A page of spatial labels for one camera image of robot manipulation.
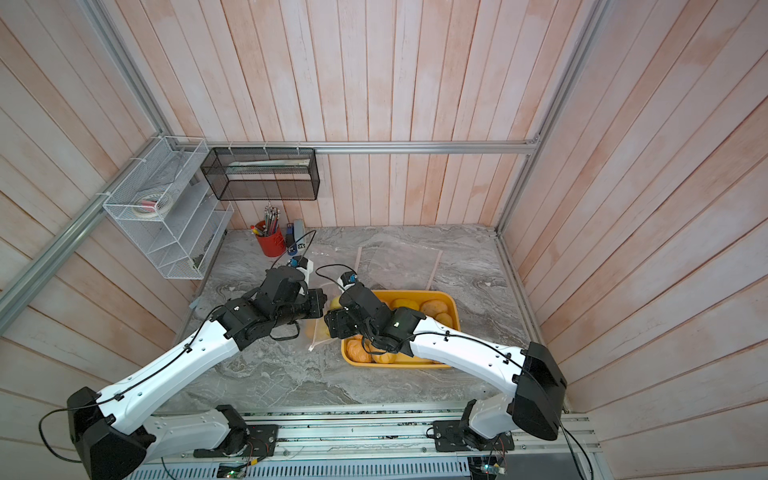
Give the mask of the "clear zipper bag pink zip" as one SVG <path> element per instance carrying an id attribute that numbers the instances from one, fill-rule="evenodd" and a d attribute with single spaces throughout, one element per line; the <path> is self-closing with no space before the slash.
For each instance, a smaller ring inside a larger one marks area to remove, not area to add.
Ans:
<path id="1" fill-rule="evenodd" d="M 341 308 L 339 302 L 341 289 L 334 286 L 331 282 L 322 284 L 320 289 L 327 296 L 327 302 L 323 307 L 323 313 L 319 318 L 305 320 L 301 326 L 302 333 L 300 339 L 309 352 L 316 352 L 321 346 L 338 341 L 338 338 L 331 336 L 329 328 L 325 323 L 324 315 L 330 311 Z"/>

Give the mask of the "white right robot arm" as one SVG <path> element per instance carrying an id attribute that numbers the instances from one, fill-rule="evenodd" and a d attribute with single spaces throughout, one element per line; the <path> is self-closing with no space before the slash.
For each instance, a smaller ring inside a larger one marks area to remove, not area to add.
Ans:
<path id="1" fill-rule="evenodd" d="M 420 310 L 389 308 L 363 284 L 348 287 L 324 321 L 331 336 L 362 337 L 374 352 L 408 355 L 448 365 L 499 393 L 467 403 L 458 421 L 434 433 L 455 445 L 484 450 L 501 435 L 522 430 L 545 441 L 558 438 L 567 381 L 544 345 L 504 346 L 459 332 Z"/>

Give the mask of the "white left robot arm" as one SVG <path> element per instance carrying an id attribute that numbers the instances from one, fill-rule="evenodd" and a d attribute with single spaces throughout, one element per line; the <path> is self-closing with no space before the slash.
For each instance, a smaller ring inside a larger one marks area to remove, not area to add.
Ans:
<path id="1" fill-rule="evenodd" d="M 69 434 L 89 478 L 123 479 L 147 460 L 190 450 L 252 452 L 249 427 L 230 405 L 175 419 L 154 413 L 274 329 L 321 317 L 327 297 L 309 288 L 312 271 L 303 257 L 267 270 L 260 286 L 215 307 L 193 334 L 150 364 L 100 391 L 73 393 L 66 408 Z"/>

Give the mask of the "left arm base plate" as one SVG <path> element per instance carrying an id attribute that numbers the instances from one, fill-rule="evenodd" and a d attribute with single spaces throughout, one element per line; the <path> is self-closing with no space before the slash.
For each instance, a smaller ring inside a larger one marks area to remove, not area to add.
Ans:
<path id="1" fill-rule="evenodd" d="M 229 433 L 213 449 L 195 449 L 194 458 L 223 458 L 245 456 L 261 461 L 274 455 L 279 426 L 248 425 L 232 405 L 216 407 L 227 421 Z"/>

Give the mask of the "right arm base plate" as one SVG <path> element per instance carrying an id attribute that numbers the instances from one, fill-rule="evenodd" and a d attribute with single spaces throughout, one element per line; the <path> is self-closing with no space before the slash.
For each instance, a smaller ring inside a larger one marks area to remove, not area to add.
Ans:
<path id="1" fill-rule="evenodd" d="M 477 403 L 471 400 L 467 403 L 459 420 L 439 420 L 432 423 L 426 431 L 426 437 L 432 439 L 438 452 L 488 451 L 501 447 L 506 441 L 506 449 L 514 450 L 514 440 L 510 432 L 486 439 L 475 433 L 469 427 L 469 417 Z"/>

